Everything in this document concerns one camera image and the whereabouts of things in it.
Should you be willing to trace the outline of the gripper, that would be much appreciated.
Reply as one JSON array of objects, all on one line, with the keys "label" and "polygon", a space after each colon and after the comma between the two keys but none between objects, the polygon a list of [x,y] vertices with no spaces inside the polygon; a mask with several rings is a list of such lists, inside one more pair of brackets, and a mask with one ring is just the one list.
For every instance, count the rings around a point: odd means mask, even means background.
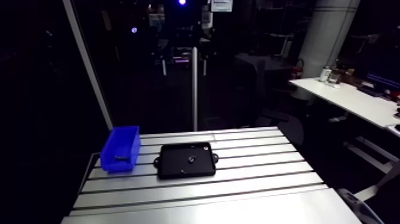
[{"label": "gripper", "polygon": [[196,47],[202,58],[202,75],[207,75],[207,61],[212,55],[211,41],[205,37],[201,12],[166,12],[164,37],[167,40],[160,53],[162,74],[167,75],[166,61],[178,48]]}]

